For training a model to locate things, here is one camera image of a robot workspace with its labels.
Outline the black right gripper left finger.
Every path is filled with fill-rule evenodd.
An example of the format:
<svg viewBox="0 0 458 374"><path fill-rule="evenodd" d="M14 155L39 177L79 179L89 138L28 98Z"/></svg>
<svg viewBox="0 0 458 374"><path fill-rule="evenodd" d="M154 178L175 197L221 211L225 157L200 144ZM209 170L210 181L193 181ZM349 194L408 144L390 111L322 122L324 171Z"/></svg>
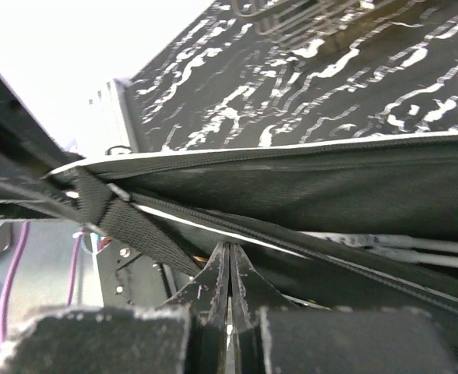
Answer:
<svg viewBox="0 0 458 374"><path fill-rule="evenodd" d="M230 246L162 306L45 309L0 344L0 373L222 373Z"/></svg>

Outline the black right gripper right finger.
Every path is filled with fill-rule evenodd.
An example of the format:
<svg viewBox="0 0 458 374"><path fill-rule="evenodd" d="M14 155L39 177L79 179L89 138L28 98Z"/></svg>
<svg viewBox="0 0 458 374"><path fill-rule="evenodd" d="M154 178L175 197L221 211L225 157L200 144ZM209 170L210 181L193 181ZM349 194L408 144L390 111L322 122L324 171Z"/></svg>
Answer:
<svg viewBox="0 0 458 374"><path fill-rule="evenodd" d="M458 373L419 310L299 308L228 246L239 373Z"/></svg>

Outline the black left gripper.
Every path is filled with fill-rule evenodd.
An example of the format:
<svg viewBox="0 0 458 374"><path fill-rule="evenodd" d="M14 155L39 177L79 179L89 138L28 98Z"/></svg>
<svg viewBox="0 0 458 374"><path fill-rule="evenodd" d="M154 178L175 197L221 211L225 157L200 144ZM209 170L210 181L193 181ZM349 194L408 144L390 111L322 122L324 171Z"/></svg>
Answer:
<svg viewBox="0 0 458 374"><path fill-rule="evenodd" d="M45 177L78 159L54 142L0 77L0 218L80 218L77 202Z"/></svg>

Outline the black sport racket bag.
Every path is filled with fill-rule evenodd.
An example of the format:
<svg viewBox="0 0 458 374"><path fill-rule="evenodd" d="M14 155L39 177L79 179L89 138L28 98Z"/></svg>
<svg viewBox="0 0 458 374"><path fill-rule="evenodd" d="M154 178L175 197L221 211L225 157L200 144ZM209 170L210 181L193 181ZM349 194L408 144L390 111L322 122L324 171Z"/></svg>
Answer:
<svg viewBox="0 0 458 374"><path fill-rule="evenodd" d="M427 309L458 347L458 280L320 234L458 246L458 133L133 153L55 170L0 150L0 218L61 217L183 273L218 241L298 298Z"/></svg>

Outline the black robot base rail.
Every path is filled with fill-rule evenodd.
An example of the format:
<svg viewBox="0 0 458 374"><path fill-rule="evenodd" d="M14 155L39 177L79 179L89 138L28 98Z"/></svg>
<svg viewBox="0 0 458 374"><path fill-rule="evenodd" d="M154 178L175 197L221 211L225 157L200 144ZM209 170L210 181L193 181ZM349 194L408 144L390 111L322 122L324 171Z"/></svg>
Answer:
<svg viewBox="0 0 458 374"><path fill-rule="evenodd" d="M97 252L95 264L105 307L157 307L189 280L183 273L116 241Z"/></svg>

